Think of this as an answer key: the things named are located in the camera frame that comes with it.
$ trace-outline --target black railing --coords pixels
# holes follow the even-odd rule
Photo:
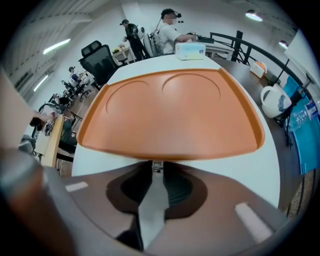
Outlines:
[[[250,59],[253,59],[254,61],[257,61],[256,59],[254,59],[253,57],[250,56],[250,53],[251,53],[251,50],[256,50],[257,52],[261,53],[262,55],[266,56],[268,59],[270,59],[271,61],[273,61],[275,64],[277,64],[284,72],[286,72],[288,75],[290,75],[296,82],[299,86],[302,86],[304,83],[297,77],[297,75],[290,69],[287,67],[286,64],[284,64],[283,62],[281,62],[279,59],[277,59],[275,56],[273,56],[272,54],[270,54],[269,52],[267,52],[266,50],[250,43],[250,42],[247,42],[247,41],[244,41],[242,39],[239,39],[239,38],[236,38],[234,36],[230,36],[230,35],[226,35],[226,34],[220,34],[220,33],[213,33],[213,32],[210,32],[210,38],[212,39],[213,36],[215,37],[221,37],[221,38],[225,38],[225,39],[229,39],[231,40],[231,43],[226,43],[226,42],[221,42],[221,41],[217,41],[217,40],[214,40],[215,43],[223,43],[223,45],[226,45],[226,46],[229,46],[230,48],[234,49],[233,45],[236,43],[240,43],[240,44],[243,44],[245,46],[248,47],[247,51],[244,52],[241,47],[240,49],[237,49],[238,52],[240,53],[243,53],[244,54],[244,59],[243,59],[243,62],[244,64],[248,64],[249,63],[249,58]]]

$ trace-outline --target ceiling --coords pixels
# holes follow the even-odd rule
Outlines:
[[[33,88],[50,75],[59,55],[44,55],[43,50],[68,38],[74,38],[93,20],[93,12],[110,0],[43,0],[21,23],[2,57],[10,80],[28,101]],[[289,42],[295,24],[272,0],[218,0],[236,6],[244,13],[258,12],[263,24],[276,33],[287,35]]]
[[[109,0],[43,0],[20,24],[2,57],[2,65],[22,97],[53,72],[55,51],[43,50],[72,36],[91,22],[92,12]]]
[[[253,9],[262,19],[263,24],[275,34],[291,42],[297,32],[297,26],[287,13],[274,0],[223,0],[244,12]]]

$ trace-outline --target white shirt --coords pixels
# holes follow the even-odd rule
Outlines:
[[[159,45],[164,54],[171,54],[175,49],[175,40],[181,35],[178,31],[174,29],[171,25],[163,23],[159,24],[159,28],[155,32],[159,37]]]
[[[50,114],[53,114],[53,117],[56,119],[58,116],[60,116],[60,113],[58,113],[58,110],[49,107],[48,105],[45,105],[43,108],[43,111],[41,114],[45,115],[45,116],[49,116]]]
[[[59,98],[62,98],[63,96],[61,94],[57,94],[57,97],[54,99],[54,101],[59,105],[60,104],[60,100]]]

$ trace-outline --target person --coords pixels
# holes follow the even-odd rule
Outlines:
[[[83,73],[81,73],[79,76],[75,73],[75,67],[71,66],[69,67],[69,72],[70,72],[70,78],[72,78],[74,81],[76,81],[77,85],[80,84],[81,78],[83,76]]]
[[[144,53],[146,58],[150,58],[149,54],[145,51],[145,48],[141,43],[137,33],[133,31],[134,29],[137,29],[137,26],[129,23],[129,20],[127,19],[124,19],[120,25],[125,28],[126,36],[124,37],[123,41],[129,41],[131,49],[136,57],[136,61],[141,61],[144,58]]]
[[[33,118],[30,122],[30,126],[36,127],[38,131],[42,131],[46,136],[49,136],[55,120],[60,115],[61,114],[58,111],[48,105],[45,105],[42,113],[37,111],[33,112]],[[72,136],[72,126],[75,121],[75,117],[73,117],[73,119],[65,118],[59,142],[59,148],[70,154],[75,153],[75,146],[77,145],[77,138]]]
[[[64,97],[61,94],[54,94],[53,99],[55,101],[55,103],[57,103],[58,105],[67,105],[70,102],[70,99],[68,97]]]
[[[173,26],[177,23],[176,12],[172,9],[164,9],[161,12],[161,21],[155,30],[159,37],[159,46],[163,54],[171,54],[175,51],[175,44],[195,41],[197,37],[194,34],[181,34]]]

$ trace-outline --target lamp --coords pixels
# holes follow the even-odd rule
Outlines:
[[[33,89],[33,91],[35,92],[35,91],[39,88],[39,86],[42,85],[42,83],[43,83],[47,78],[48,78],[48,75],[46,75],[46,76],[40,81],[40,83],[38,83],[38,85]]]
[[[245,14],[245,16],[247,16],[248,18],[254,20],[254,21],[257,21],[257,22],[262,22],[262,18],[259,17],[255,10],[251,9],[251,10],[248,10]]]
[[[288,43],[285,40],[281,40],[279,42],[279,45],[281,45],[285,49],[288,49]]]
[[[45,50],[43,51],[43,54],[47,54],[47,53],[51,52],[52,50],[54,50],[54,49],[56,49],[56,48],[58,48],[58,47],[60,47],[60,46],[63,46],[63,45],[65,45],[65,44],[69,43],[69,41],[70,41],[70,39],[64,40],[64,41],[62,41],[62,42],[58,42],[58,43],[56,43],[56,44],[48,47],[47,49],[45,49]]]

